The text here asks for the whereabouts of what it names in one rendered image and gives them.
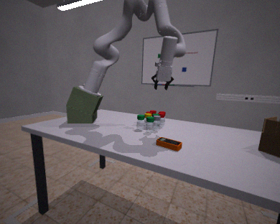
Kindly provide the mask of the orange digital multimeter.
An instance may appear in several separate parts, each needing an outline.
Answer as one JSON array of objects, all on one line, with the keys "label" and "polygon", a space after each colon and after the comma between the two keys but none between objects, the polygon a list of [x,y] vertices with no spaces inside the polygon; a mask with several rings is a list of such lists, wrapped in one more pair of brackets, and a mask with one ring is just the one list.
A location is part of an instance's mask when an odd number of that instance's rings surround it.
[{"label": "orange digital multimeter", "polygon": [[160,137],[157,139],[157,146],[179,151],[182,148],[182,142]]}]

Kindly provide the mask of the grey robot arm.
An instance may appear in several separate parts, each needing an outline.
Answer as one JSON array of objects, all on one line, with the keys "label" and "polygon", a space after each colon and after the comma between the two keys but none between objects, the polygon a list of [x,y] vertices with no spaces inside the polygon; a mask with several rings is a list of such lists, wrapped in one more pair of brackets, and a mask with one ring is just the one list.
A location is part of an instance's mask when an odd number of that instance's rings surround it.
[{"label": "grey robot arm", "polygon": [[118,24],[112,31],[99,37],[93,44],[94,51],[104,59],[93,63],[87,80],[83,83],[84,87],[79,85],[79,89],[92,95],[101,96],[98,90],[106,71],[119,59],[119,51],[111,44],[121,41],[129,33],[134,13],[143,22],[148,21],[154,14],[157,31],[164,37],[160,61],[155,62],[156,67],[159,64],[163,66],[172,65],[174,57],[185,55],[184,38],[180,31],[170,23],[166,0],[149,0],[148,5],[145,4],[144,0],[124,0],[123,14]]}]

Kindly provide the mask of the brown cardboard box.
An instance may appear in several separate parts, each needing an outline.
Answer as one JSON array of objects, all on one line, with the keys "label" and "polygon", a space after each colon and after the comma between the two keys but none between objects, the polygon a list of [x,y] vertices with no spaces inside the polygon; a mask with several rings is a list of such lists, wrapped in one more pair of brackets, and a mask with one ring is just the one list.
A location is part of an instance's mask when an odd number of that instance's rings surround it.
[{"label": "brown cardboard box", "polygon": [[280,158],[280,121],[277,117],[263,123],[258,150]]}]

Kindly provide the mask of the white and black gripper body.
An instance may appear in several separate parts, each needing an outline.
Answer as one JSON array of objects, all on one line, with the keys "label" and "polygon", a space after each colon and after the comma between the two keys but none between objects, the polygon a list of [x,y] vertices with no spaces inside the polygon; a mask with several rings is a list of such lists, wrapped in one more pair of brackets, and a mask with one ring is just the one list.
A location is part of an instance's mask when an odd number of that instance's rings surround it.
[{"label": "white and black gripper body", "polygon": [[169,82],[172,77],[172,66],[158,65],[157,76],[155,77],[157,81]]}]

